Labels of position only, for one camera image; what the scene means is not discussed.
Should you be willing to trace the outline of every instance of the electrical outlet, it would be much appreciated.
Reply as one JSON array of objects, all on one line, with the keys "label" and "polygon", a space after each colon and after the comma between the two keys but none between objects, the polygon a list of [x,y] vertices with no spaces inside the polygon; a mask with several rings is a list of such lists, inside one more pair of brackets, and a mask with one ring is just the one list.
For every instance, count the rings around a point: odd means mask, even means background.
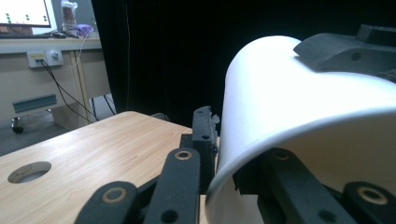
[{"label": "electrical outlet", "polygon": [[64,57],[62,57],[62,52],[60,50],[47,50],[46,54],[49,66],[64,64]]},{"label": "electrical outlet", "polygon": [[44,60],[46,63],[48,62],[45,51],[29,51],[26,54],[27,54],[27,63],[31,68],[42,67],[43,65],[41,64],[40,60]]}]

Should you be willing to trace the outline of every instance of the white curved object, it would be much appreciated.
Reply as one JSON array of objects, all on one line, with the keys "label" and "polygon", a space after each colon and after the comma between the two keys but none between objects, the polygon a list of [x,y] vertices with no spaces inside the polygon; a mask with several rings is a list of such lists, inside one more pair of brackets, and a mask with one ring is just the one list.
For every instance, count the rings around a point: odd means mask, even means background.
[{"label": "white curved object", "polygon": [[257,196],[235,191],[232,175],[271,147],[294,152],[331,188],[362,180],[396,194],[396,85],[362,74],[315,73],[293,51],[299,43],[265,37],[234,57],[219,166],[206,196],[209,223],[262,223]]}]

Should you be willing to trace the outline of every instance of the floor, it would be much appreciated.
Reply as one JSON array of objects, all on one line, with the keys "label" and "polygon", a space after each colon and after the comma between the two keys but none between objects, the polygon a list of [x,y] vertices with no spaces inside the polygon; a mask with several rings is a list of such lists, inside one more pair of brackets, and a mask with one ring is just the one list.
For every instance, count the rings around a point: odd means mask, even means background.
[{"label": "floor", "polygon": [[[106,97],[115,112],[111,94]],[[103,96],[96,97],[93,100],[97,118],[105,119],[113,116]],[[67,133],[66,129],[54,122],[52,114],[48,110],[22,116],[20,125],[23,128],[23,132],[14,133],[11,128],[11,119],[0,120],[0,156]]]}]

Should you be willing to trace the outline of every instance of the light wood tabletop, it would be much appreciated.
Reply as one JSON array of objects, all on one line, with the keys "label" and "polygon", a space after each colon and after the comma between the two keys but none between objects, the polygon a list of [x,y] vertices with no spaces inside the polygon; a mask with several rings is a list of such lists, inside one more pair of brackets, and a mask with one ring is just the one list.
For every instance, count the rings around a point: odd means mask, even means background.
[{"label": "light wood tabletop", "polygon": [[[139,187],[159,175],[180,135],[190,132],[124,112],[0,157],[0,223],[74,223],[104,184],[128,181]],[[11,183],[29,170],[48,168],[37,179]],[[201,223],[206,223],[201,210]]]}]

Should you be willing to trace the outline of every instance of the monitor screen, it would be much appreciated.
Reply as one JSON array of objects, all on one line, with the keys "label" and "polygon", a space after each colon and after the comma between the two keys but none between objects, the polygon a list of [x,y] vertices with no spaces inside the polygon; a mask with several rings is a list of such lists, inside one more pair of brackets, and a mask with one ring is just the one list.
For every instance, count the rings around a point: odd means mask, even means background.
[{"label": "monitor screen", "polygon": [[45,0],[0,0],[0,26],[50,27]]}]

